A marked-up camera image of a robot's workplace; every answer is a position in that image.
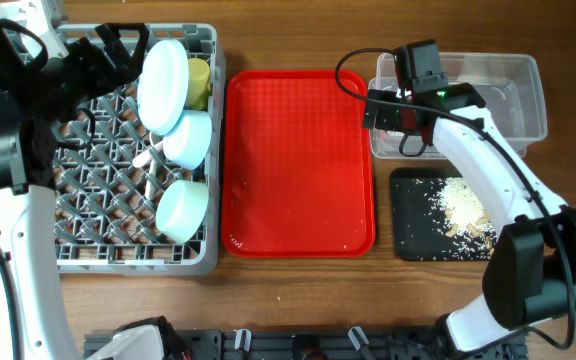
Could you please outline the grey dishwasher rack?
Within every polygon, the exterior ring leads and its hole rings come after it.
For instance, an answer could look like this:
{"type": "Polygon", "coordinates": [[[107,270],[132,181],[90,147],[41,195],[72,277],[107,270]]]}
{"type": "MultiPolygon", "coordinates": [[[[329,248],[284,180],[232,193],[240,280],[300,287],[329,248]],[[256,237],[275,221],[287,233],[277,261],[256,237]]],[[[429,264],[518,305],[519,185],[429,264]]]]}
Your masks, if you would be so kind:
{"type": "MultiPolygon", "coordinates": [[[[61,45],[88,38],[99,45],[98,25],[64,25],[57,31],[61,45]]],[[[161,40],[178,40],[189,58],[210,66],[208,114],[219,132],[223,119],[226,61],[216,30],[208,24],[150,24],[146,53],[161,40]]],[[[28,36],[13,34],[23,60],[32,59],[38,45],[28,36]]],[[[213,138],[204,161],[194,170],[182,168],[162,155],[153,158],[157,176],[149,165],[135,168],[132,160],[152,144],[138,115],[139,77],[112,92],[86,102],[97,119],[90,148],[60,148],[53,160],[56,185],[54,237],[58,267],[63,273],[122,275],[203,275],[211,272],[218,257],[219,147],[213,138]],[[146,182],[157,189],[145,198],[146,182]],[[205,183],[209,189],[207,214],[195,235],[177,244],[155,225],[155,214],[166,187],[176,180],[205,183]]],[[[80,143],[88,138],[84,115],[57,125],[60,141],[80,143]]]]}

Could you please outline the white plastic spoon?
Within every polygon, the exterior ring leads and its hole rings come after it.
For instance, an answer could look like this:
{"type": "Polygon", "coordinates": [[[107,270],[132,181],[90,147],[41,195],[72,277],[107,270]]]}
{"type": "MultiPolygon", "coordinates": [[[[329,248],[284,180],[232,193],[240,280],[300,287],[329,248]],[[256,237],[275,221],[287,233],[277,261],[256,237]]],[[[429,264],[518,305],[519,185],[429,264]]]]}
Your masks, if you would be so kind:
{"type": "Polygon", "coordinates": [[[141,167],[148,165],[153,160],[155,155],[162,150],[162,148],[163,148],[163,142],[162,141],[159,141],[156,144],[151,145],[146,150],[144,150],[140,154],[138,154],[132,160],[132,165],[135,168],[141,168],[141,167]]]}

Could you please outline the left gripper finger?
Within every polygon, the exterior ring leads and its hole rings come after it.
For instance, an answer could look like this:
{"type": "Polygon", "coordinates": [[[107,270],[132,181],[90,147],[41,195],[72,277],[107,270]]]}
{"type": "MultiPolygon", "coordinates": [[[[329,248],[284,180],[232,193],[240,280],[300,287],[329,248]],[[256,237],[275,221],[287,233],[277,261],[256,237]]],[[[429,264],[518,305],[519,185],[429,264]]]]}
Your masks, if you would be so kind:
{"type": "Polygon", "coordinates": [[[48,63],[48,55],[46,45],[37,35],[12,20],[0,19],[0,93],[10,92],[21,100],[48,97],[49,83],[41,73],[48,63]],[[21,60],[8,30],[26,35],[40,46],[39,53],[29,63],[21,60]]]}
{"type": "Polygon", "coordinates": [[[136,80],[143,69],[149,29],[144,23],[104,23],[95,28],[104,43],[104,51],[110,58],[109,80],[112,83],[128,83],[136,80]],[[136,31],[138,41],[135,50],[129,54],[121,41],[121,31],[136,31]]]}

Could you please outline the food scraps and rice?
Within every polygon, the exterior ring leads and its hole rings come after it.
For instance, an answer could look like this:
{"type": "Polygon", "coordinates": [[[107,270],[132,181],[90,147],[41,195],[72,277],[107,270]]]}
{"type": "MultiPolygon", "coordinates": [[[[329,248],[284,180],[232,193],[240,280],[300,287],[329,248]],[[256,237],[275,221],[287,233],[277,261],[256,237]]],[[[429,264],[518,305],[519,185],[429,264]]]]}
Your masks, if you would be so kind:
{"type": "Polygon", "coordinates": [[[421,228],[410,236],[419,261],[487,261],[496,242],[490,216],[460,177],[417,178],[421,228]]]}

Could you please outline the white plastic fork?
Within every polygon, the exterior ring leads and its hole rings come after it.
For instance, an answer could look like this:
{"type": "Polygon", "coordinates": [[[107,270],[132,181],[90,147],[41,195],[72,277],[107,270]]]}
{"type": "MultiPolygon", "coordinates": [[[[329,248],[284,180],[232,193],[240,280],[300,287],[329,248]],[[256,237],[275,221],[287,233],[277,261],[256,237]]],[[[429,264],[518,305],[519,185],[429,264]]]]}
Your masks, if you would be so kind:
{"type": "MultiPolygon", "coordinates": [[[[162,138],[159,135],[156,135],[156,134],[150,132],[149,133],[149,140],[150,140],[152,145],[156,145],[157,143],[159,143],[162,140],[162,138]]],[[[158,172],[158,164],[154,159],[151,159],[151,161],[149,163],[148,174],[156,177],[157,172],[158,172]]],[[[152,201],[155,198],[156,192],[157,192],[157,189],[154,187],[153,183],[150,180],[148,180],[146,182],[145,190],[144,190],[145,198],[149,201],[152,201]]]]}

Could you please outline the clear plastic bin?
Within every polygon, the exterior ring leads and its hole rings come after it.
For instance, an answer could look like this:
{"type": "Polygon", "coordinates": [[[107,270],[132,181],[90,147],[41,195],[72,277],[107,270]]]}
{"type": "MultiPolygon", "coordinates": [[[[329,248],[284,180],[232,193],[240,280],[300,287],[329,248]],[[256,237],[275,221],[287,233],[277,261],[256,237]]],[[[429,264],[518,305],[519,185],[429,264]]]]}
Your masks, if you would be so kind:
{"type": "MultiPolygon", "coordinates": [[[[544,93],[535,59],[524,54],[440,52],[450,85],[470,83],[483,97],[492,119],[520,157],[547,136],[544,93]]],[[[396,92],[399,87],[392,55],[381,54],[369,89],[396,92]]],[[[371,151],[379,159],[405,159],[399,152],[403,134],[371,130],[371,151]]]]}

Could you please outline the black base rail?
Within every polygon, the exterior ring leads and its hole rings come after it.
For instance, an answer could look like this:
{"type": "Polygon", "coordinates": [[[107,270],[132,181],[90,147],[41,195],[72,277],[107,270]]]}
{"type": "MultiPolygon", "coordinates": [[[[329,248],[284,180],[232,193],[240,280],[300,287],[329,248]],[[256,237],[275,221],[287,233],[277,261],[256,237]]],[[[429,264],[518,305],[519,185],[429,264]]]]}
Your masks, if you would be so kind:
{"type": "Polygon", "coordinates": [[[238,350],[234,331],[181,330],[193,359],[301,359],[308,349],[318,349],[329,359],[445,359],[436,331],[431,327],[366,330],[366,349],[352,343],[348,331],[254,332],[248,350],[238,350]]]}

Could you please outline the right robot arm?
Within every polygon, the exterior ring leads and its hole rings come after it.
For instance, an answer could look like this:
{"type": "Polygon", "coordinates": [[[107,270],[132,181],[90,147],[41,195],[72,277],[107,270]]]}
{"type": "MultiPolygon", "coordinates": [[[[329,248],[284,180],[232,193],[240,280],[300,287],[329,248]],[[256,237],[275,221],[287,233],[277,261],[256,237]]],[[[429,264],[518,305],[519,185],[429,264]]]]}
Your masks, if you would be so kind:
{"type": "Polygon", "coordinates": [[[472,85],[410,96],[371,90],[362,99],[365,127],[420,135],[452,163],[498,236],[481,295],[438,320],[434,355],[464,359],[526,333],[569,349],[576,330],[576,208],[510,147],[472,85]]]}

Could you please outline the yellow plastic cup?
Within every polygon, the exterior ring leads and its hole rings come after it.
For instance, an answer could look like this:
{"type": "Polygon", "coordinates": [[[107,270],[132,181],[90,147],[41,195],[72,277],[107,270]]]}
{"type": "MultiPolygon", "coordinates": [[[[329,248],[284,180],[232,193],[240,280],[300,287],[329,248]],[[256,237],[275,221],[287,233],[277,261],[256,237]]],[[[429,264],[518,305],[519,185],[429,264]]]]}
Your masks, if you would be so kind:
{"type": "Polygon", "coordinates": [[[210,66],[200,58],[190,58],[189,82],[186,107],[191,110],[205,111],[210,95],[210,66]]]}

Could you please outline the light blue plate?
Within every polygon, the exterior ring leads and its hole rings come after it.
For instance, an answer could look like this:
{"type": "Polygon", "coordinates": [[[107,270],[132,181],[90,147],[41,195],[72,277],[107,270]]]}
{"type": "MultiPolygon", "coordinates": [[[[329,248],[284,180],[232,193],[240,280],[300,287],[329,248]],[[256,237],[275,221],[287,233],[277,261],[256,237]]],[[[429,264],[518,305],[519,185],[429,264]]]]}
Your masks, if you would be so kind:
{"type": "Polygon", "coordinates": [[[176,125],[186,103],[189,64],[178,40],[161,40],[147,53],[137,87],[138,115],[147,130],[164,136],[176,125]]]}

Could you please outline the red plastic tray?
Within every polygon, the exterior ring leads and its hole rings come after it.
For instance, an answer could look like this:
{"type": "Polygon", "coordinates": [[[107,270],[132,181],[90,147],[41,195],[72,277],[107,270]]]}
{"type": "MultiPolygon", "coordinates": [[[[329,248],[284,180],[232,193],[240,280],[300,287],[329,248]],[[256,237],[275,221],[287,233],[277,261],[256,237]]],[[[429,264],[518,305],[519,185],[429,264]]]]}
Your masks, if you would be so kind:
{"type": "Polygon", "coordinates": [[[353,258],[376,238],[356,73],[247,70],[227,89],[221,239],[242,258],[353,258]]]}

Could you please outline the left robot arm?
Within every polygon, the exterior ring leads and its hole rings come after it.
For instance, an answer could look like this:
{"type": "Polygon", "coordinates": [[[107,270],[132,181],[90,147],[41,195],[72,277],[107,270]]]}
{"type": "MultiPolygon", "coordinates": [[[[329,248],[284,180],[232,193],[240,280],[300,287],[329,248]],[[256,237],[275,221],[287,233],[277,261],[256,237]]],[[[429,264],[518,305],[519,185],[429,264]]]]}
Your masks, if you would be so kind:
{"type": "Polygon", "coordinates": [[[52,56],[23,60],[13,34],[30,30],[0,19],[0,359],[76,359],[55,254],[53,160],[57,125],[86,102],[135,81],[149,40],[142,23],[96,27],[100,44],[80,38],[52,56]]]}

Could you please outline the black waste tray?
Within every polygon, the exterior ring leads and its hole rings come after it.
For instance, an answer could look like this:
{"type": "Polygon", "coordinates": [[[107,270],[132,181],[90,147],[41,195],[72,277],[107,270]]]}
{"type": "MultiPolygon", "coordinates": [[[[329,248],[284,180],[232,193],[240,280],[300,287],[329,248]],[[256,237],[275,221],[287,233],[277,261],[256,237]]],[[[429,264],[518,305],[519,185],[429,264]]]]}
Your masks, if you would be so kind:
{"type": "Polygon", "coordinates": [[[412,181],[417,178],[447,178],[460,177],[461,174],[453,168],[398,168],[390,175],[390,194],[392,203],[392,223],[395,241],[395,253],[407,261],[419,261],[413,258],[414,252],[420,247],[414,245],[410,236],[414,230],[421,228],[422,206],[420,197],[411,192],[412,181]]]}

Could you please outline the light blue bowl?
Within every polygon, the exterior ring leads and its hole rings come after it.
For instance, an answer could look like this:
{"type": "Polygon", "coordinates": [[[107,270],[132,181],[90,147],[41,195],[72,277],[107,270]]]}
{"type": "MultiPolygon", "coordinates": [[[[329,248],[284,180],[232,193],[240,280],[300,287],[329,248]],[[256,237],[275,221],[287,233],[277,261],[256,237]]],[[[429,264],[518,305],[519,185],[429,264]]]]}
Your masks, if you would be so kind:
{"type": "Polygon", "coordinates": [[[205,159],[212,138],[212,120],[205,111],[184,110],[173,130],[164,137],[165,157],[176,165],[196,169],[205,159]]]}

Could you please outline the green bowl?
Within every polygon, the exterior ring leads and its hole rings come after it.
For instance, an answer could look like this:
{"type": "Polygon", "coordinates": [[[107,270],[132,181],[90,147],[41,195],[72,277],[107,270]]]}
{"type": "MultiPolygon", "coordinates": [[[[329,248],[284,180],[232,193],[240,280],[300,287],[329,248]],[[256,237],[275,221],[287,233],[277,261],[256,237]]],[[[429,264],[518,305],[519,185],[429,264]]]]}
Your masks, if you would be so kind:
{"type": "Polygon", "coordinates": [[[189,241],[202,225],[208,208],[205,183],[176,180],[164,191],[157,207],[157,229],[177,244],[189,241]]]}

